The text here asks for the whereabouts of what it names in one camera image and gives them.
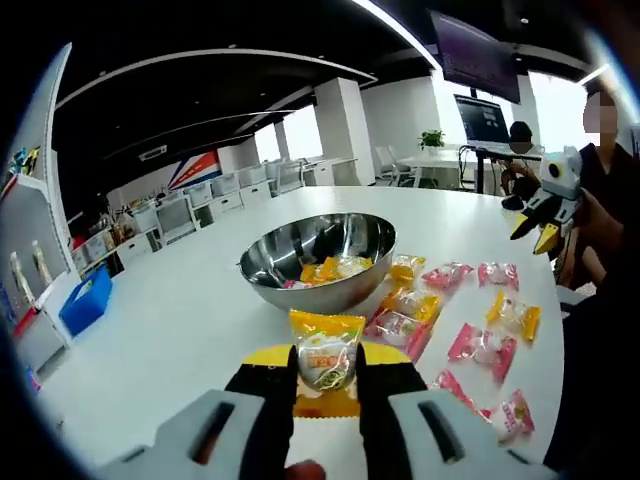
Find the screen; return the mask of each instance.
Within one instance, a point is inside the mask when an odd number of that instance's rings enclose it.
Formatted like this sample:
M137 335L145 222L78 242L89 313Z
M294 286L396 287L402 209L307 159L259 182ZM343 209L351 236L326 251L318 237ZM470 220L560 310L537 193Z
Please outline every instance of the screen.
M445 80L478 88L512 103L520 89L508 47L460 20L431 12Z
M509 132L500 105L454 95L468 141L509 143Z

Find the white robot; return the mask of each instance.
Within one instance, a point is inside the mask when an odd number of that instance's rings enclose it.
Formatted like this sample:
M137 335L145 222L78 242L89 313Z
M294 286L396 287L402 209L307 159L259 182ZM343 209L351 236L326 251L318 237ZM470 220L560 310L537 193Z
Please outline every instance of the white robot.
M535 255L555 248L573 227L573 216L580 206L582 157L574 147L545 154L540 163L541 185L518 213L511 239L525 236L537 225L544 225L533 250Z

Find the stainless steel bowl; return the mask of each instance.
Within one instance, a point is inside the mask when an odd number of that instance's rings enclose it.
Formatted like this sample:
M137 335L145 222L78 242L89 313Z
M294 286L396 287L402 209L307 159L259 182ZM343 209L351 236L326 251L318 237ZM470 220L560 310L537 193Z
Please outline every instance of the stainless steel bowl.
M339 313L366 299L391 267L396 230L388 221L364 213L319 215L264 235L240 258L240 271L267 302L284 310ZM371 258L373 267L337 282L287 289L304 265L335 255Z

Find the blue box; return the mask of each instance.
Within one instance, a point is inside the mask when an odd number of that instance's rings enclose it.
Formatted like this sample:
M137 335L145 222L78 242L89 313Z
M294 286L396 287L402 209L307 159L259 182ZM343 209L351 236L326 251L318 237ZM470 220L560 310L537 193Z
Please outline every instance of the blue box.
M77 298L88 282L92 282L89 291ZM73 289L60 310L60 318L72 336L75 337L102 316L107 309L112 286L107 268L101 267Z

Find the ceiling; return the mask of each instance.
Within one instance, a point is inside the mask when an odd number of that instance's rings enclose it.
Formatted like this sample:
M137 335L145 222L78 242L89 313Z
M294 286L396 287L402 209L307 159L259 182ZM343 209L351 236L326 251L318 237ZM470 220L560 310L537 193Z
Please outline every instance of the ceiling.
M580 37L563 17L542 13L540 2L534 0L375 3L423 44L435 43L426 11L431 7L499 40L587 60ZM337 76L361 85L374 77L375 85L429 73L422 58L390 61L409 45L350 0L182 0L169 4L160 9L157 2L148 0L115 0L108 10L83 22L67 22L64 26L68 28L58 31L60 46L67 41L73 44L58 100L96 82L60 105L54 118L54 148L69 216L96 193L107 193L185 155L240 141L238 136L279 120L282 114L260 117L247 125L255 116L249 114L268 110L301 89L307 88L307 93L283 108L309 104L313 101L309 87ZM528 25L520 22L524 15ZM316 62L243 53L248 49L302 55ZM208 52L181 55L196 50ZM136 62L171 55L113 75ZM567 77L583 75L574 68L527 56L517 65ZM168 145L166 155L144 163L138 160L140 153L163 144Z

